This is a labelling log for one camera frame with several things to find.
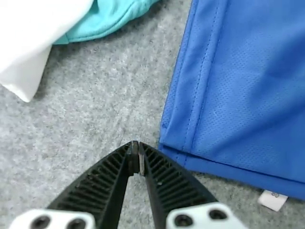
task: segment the gray carpet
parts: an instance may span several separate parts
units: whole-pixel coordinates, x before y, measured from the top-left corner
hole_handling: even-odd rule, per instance
[[[97,41],[57,46],[34,100],[0,88],[0,228],[43,208],[85,169],[130,140],[157,146],[159,123],[191,0],[164,0]],[[305,204],[276,213],[261,190],[196,177],[251,229],[305,228]],[[121,229],[153,228],[142,177],[129,181]]]

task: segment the black ribbed grip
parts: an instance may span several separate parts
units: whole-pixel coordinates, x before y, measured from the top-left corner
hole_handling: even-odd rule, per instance
[[[96,228],[117,228],[128,181],[132,142],[93,165],[68,186],[49,206],[51,209],[91,213]]]
[[[164,229],[173,209],[217,201],[187,170],[149,145],[140,143],[155,227]]]

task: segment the care label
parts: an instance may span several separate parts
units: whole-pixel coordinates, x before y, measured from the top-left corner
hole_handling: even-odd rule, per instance
[[[258,203],[273,211],[279,211],[287,198],[287,196],[265,190],[259,197]]]

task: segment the fabric seam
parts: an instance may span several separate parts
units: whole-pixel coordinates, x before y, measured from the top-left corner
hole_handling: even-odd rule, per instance
[[[197,13],[197,9],[198,9],[198,2],[199,2],[199,0],[197,0],[197,2],[196,2],[196,6],[195,6],[195,12],[194,12],[194,15],[193,15],[193,17],[192,17],[192,21],[191,21],[191,25],[190,25],[190,34],[191,34],[191,32],[192,32],[192,29],[193,29],[193,22],[194,22],[194,18],[195,18],[195,15],[196,15],[196,13]],[[177,82],[177,86],[175,87],[175,99],[176,99],[176,92],[177,92],[177,87],[178,87],[178,85],[179,85],[179,81],[180,81],[180,75],[181,75],[181,70],[182,70],[182,66],[183,66],[183,63],[184,63],[184,59],[185,59],[185,54],[186,54],[186,51],[187,51],[187,47],[188,47],[188,45],[189,45],[189,40],[190,40],[190,35],[188,35],[188,37],[187,37],[187,41],[186,41],[186,46],[185,46],[185,50],[184,50],[184,52],[183,52],[183,56],[182,56],[182,59],[181,59],[181,64],[180,64],[180,66],[179,66],[179,71],[178,71],[178,82]],[[179,153],[177,153],[177,155],[176,155],[176,162],[178,161],[178,159],[179,159]]]
[[[220,5],[220,1],[218,1],[218,5],[217,5],[217,8],[215,10],[215,15],[214,15],[214,19],[213,19],[213,24],[212,24],[212,28],[211,28],[211,32],[210,32],[209,41],[208,41],[208,44],[207,44],[207,46],[205,48],[204,57],[203,57],[202,62],[201,62],[200,71],[199,71],[199,75],[198,75],[198,82],[197,82],[196,89],[195,89],[195,97],[194,97],[194,100],[193,100],[191,114],[190,114],[190,118],[188,120],[188,124],[187,124],[187,128],[186,128],[186,133],[185,133],[185,138],[184,138],[184,143],[183,143],[182,151],[184,150],[184,147],[185,147],[185,144],[186,144],[186,136],[187,136],[187,133],[189,131],[189,126],[190,126],[190,121],[191,121],[191,117],[192,117],[193,110],[194,110],[195,100],[197,98],[198,86],[199,86],[199,82],[200,82],[200,79],[201,79],[203,63],[204,63],[204,60],[206,58],[206,54],[207,54],[208,48],[209,48],[210,43],[211,43],[211,38],[212,38],[213,31],[214,31],[214,26],[215,26],[215,21],[216,21],[216,16],[217,16],[217,13],[218,13],[219,5]],[[185,160],[184,160],[183,166],[185,166],[186,159],[187,159],[187,156],[185,156]]]
[[[216,51],[217,51],[217,48],[218,48],[218,45],[220,43],[220,39],[221,39],[221,36],[222,36],[222,32],[223,32],[223,27],[224,27],[224,21],[225,21],[225,16],[227,14],[227,11],[228,11],[228,4],[226,3],[226,9],[224,11],[224,15],[223,15],[223,21],[222,21],[222,26],[220,28],[220,32],[219,32],[219,36],[218,36],[218,42],[217,42],[217,45],[216,45],[216,48],[215,48],[215,52],[214,52],[214,57],[212,59],[212,62],[211,62],[211,67],[209,69],[209,74],[208,74],[208,79],[207,79],[207,86],[206,86],[206,91],[205,91],[205,95],[204,95],[204,99],[203,99],[203,105],[202,105],[202,108],[200,110],[200,114],[199,114],[199,119],[198,119],[198,122],[196,124],[196,128],[195,128],[195,133],[194,133],[194,136],[193,136],[193,140],[192,140],[192,148],[191,148],[191,151],[193,150],[193,147],[194,147],[194,139],[197,135],[197,130],[198,130],[198,125],[201,121],[201,118],[202,118],[202,113],[203,113],[203,110],[205,108],[205,105],[206,105],[206,98],[207,98],[207,92],[208,92],[208,88],[209,88],[209,82],[210,82],[210,73],[211,73],[211,69],[212,69],[212,64],[214,62],[214,59],[215,59],[215,54],[216,54]]]

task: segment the blue cloth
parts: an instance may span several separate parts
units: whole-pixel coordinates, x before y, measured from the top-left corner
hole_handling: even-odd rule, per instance
[[[304,0],[193,0],[159,148],[305,199]]]
[[[94,0],[89,12],[54,44],[104,37],[144,15],[158,0]]]

